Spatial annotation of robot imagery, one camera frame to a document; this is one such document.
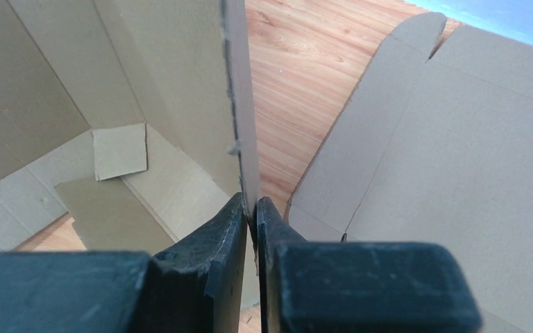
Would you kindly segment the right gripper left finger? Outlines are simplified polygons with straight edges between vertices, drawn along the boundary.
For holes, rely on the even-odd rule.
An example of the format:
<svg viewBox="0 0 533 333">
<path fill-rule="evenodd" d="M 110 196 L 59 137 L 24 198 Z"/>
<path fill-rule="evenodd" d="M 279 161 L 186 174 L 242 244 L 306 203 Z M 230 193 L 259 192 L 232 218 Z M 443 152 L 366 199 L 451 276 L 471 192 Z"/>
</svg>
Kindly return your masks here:
<svg viewBox="0 0 533 333">
<path fill-rule="evenodd" d="M 241 194 L 155 255 L 0 252 L 0 332 L 236 332 Z"/>
</svg>

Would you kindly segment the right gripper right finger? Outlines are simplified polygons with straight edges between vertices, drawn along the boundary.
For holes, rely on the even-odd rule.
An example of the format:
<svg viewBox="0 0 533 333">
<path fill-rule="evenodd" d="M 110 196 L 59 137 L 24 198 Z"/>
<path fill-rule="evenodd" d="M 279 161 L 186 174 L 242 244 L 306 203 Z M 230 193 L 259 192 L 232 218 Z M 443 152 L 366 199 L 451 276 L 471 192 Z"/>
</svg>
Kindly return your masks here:
<svg viewBox="0 0 533 333">
<path fill-rule="evenodd" d="M 420 242 L 308 241 L 272 200 L 255 207 L 264 332 L 479 332 L 459 264 Z"/>
</svg>

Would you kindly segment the cardboard box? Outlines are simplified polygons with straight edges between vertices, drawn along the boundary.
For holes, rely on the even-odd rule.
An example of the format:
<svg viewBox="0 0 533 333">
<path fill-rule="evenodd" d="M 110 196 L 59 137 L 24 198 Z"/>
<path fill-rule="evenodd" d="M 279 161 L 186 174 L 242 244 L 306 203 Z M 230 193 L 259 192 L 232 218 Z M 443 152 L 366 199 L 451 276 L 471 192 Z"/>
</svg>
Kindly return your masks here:
<svg viewBox="0 0 533 333">
<path fill-rule="evenodd" d="M 156 253 L 259 189 L 243 1 L 0 1 L 0 250 Z"/>
</svg>

